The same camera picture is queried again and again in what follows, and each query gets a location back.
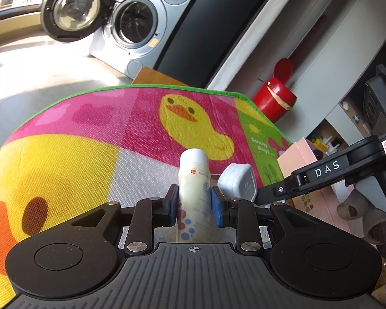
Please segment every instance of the screw head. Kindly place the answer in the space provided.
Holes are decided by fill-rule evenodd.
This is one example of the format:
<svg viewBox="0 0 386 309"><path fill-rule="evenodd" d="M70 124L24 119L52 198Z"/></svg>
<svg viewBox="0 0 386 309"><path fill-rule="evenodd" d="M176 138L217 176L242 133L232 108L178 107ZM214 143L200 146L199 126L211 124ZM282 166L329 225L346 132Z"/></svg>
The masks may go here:
<svg viewBox="0 0 386 309"><path fill-rule="evenodd" d="M134 241L127 245L127 249L132 252L141 252L147 249L147 245L141 241Z"/></svg>
<svg viewBox="0 0 386 309"><path fill-rule="evenodd" d="M261 248L259 243L256 243L255 241L245 241L240 245L242 250L247 252L254 252Z"/></svg>

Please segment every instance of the white bottle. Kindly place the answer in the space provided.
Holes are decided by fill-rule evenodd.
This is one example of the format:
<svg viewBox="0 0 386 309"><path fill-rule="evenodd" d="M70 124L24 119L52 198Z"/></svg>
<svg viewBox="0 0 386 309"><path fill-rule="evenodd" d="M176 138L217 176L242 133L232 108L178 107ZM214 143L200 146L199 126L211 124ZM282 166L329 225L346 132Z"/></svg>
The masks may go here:
<svg viewBox="0 0 386 309"><path fill-rule="evenodd" d="M176 241L209 243L213 241L216 229L207 155L200 149L188 149L180 156Z"/></svg>

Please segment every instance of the cartoon duck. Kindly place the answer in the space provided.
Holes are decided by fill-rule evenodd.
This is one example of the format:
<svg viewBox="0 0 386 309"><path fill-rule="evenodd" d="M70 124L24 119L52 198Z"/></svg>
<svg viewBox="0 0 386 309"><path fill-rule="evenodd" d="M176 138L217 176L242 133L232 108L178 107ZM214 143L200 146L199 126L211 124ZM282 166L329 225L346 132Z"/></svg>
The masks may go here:
<svg viewBox="0 0 386 309"><path fill-rule="evenodd" d="M69 135L21 138L0 150L0 308L14 297L6 276L11 248L107 201L114 145Z"/></svg>
<svg viewBox="0 0 386 309"><path fill-rule="evenodd" d="M159 114L168 134L186 149L202 149L211 160L226 160L233 155L231 138L213 129L209 115L195 101L167 94L162 97Z"/></svg>

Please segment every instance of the pink box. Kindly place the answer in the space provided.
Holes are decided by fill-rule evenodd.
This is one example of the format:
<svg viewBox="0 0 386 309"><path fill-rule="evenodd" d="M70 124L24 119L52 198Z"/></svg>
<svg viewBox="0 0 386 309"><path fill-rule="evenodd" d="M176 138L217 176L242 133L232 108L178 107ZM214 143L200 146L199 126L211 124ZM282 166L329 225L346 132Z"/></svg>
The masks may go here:
<svg viewBox="0 0 386 309"><path fill-rule="evenodd" d="M288 177L294 170L314 163L316 157L313 150L315 149L318 148L305 138L289 147L277 160L283 176ZM297 209L350 232L346 220L340 218L336 213L339 202L331 187L295 197L293 203Z"/></svg>

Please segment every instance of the washing machine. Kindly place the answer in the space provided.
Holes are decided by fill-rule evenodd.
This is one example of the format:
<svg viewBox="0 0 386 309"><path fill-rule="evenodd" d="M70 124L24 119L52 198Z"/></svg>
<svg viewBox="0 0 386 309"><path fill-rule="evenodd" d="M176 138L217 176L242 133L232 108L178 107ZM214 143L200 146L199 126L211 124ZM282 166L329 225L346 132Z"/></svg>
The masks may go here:
<svg viewBox="0 0 386 309"><path fill-rule="evenodd" d="M153 68L194 0L43 0L43 30L72 42L94 33L89 53L130 78Z"/></svg>

